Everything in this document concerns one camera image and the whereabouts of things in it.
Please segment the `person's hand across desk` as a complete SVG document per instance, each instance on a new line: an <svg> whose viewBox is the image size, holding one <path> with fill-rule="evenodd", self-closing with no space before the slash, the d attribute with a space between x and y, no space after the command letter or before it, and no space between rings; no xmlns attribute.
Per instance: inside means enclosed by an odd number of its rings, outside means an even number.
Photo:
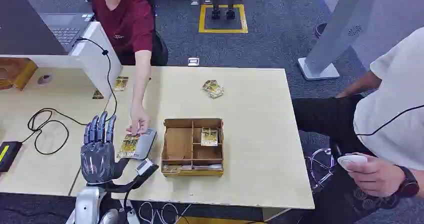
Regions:
<svg viewBox="0 0 424 224"><path fill-rule="evenodd" d="M147 115L144 107L140 103L133 103L130 110L131 124L127 131L132 136L141 135L147 132L149 128L149 116Z"/></svg>

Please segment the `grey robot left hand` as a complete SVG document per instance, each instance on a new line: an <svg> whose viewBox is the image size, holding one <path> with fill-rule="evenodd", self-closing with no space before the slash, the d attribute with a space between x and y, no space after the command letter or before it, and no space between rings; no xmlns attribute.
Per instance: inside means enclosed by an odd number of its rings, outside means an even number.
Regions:
<svg viewBox="0 0 424 224"><path fill-rule="evenodd" d="M103 184L121 177L129 159L115 162L114 127L116 115L107 120L103 111L89 122L84 131L80 150L81 172L90 185Z"/></svg>

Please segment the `seated person's hand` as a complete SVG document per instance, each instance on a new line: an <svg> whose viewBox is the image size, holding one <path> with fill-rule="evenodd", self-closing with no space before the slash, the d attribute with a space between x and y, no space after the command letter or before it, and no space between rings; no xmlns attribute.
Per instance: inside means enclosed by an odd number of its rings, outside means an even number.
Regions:
<svg viewBox="0 0 424 224"><path fill-rule="evenodd" d="M378 157L357 152L356 155L367 158L364 163L350 163L348 175L356 185L368 195L389 197L396 193L405 180L400 167Z"/></svg>

